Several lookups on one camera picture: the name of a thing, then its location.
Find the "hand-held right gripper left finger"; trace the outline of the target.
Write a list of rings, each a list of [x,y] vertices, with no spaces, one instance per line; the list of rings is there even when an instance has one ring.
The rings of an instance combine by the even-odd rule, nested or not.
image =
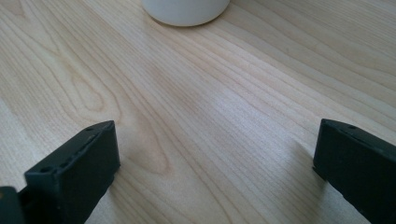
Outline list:
[[[24,173],[28,224],[84,224],[120,168],[115,123],[94,124]]]

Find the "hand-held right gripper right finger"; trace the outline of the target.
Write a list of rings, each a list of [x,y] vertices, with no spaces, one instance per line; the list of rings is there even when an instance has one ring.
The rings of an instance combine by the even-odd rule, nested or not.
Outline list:
[[[323,119],[313,169],[372,224],[396,224],[396,146]]]

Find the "white cup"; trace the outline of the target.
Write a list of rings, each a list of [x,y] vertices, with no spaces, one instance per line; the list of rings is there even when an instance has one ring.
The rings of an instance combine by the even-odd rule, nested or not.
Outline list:
[[[157,21],[174,26],[195,26],[214,20],[231,0],[141,0]]]

